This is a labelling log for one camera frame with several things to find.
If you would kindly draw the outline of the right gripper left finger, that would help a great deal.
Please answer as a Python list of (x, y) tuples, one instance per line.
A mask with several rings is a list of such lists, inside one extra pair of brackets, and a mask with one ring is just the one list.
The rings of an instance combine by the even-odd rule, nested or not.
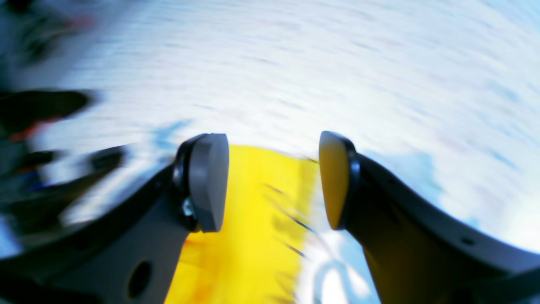
[(202, 133), (93, 219), (62, 214), (120, 167), (123, 146), (87, 159), (89, 172), (45, 185), (37, 169), (1, 176), (2, 304), (162, 304), (187, 237), (221, 230), (230, 149)]

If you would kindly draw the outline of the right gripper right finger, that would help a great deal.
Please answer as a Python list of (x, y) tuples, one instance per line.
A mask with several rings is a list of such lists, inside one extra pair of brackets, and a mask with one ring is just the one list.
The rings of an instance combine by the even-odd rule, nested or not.
[(319, 168), (329, 225), (361, 245), (383, 304), (538, 304), (539, 254), (446, 214), (339, 133), (321, 133)]

